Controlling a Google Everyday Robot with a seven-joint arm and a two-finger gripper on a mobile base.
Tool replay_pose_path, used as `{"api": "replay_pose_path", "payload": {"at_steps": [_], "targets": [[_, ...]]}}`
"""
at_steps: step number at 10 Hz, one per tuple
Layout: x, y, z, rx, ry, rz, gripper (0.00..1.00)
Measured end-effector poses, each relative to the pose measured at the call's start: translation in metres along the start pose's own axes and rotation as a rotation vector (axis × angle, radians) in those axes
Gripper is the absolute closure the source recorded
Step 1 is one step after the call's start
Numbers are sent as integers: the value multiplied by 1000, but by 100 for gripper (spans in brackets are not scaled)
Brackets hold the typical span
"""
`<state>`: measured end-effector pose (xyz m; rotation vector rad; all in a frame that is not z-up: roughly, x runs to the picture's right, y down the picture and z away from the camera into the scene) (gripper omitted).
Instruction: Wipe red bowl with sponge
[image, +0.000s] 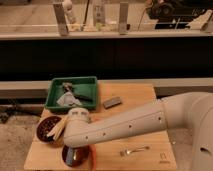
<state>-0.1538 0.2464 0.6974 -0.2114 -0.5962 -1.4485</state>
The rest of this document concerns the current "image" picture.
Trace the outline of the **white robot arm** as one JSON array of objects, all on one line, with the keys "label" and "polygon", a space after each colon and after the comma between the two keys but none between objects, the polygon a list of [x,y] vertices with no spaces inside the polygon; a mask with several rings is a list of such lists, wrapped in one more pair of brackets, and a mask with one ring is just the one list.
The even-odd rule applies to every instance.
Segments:
[{"label": "white robot arm", "polygon": [[213,93],[169,96],[93,123],[81,111],[68,113],[64,143],[69,147],[186,127],[193,131],[190,171],[213,171]]}]

